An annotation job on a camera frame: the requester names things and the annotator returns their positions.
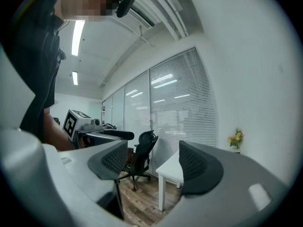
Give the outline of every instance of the window blind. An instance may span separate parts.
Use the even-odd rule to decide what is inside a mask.
[[[216,146],[216,112],[203,63],[191,49],[150,69],[153,172],[187,140]]]
[[[123,130],[123,107],[124,107],[124,87],[120,88],[113,94],[112,103],[112,125],[117,130]]]
[[[109,96],[105,100],[105,123],[112,123],[112,102],[113,102],[113,95]]]
[[[138,144],[141,133],[151,130],[148,73],[145,72],[125,85],[124,129],[134,133],[128,147]]]

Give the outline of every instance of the white device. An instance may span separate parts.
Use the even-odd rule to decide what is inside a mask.
[[[69,109],[63,124],[63,131],[72,141],[75,131],[82,129],[85,124],[91,124],[92,120],[91,117],[81,111]]]

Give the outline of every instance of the office chair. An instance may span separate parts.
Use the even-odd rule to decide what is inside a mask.
[[[158,136],[155,136],[153,131],[146,131],[142,133],[139,136],[139,144],[135,145],[137,146],[137,148],[133,161],[131,162],[131,164],[126,164],[122,170],[124,172],[127,172],[128,174],[123,177],[120,177],[119,181],[121,179],[132,176],[134,183],[134,187],[132,188],[132,191],[134,192],[136,191],[135,180],[134,180],[135,176],[144,176],[147,177],[148,180],[151,179],[151,176],[145,175],[144,172],[149,169],[149,164],[150,164],[149,153],[154,147],[154,145],[156,144],[157,140],[158,140]]]

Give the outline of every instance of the black mesh pad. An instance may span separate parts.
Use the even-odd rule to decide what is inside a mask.
[[[221,162],[199,148],[193,147],[190,142],[181,140],[179,148],[179,162],[184,178],[182,195],[198,195],[211,191],[223,177]]]
[[[88,160],[88,167],[102,180],[118,180],[127,160],[127,141],[93,155]]]

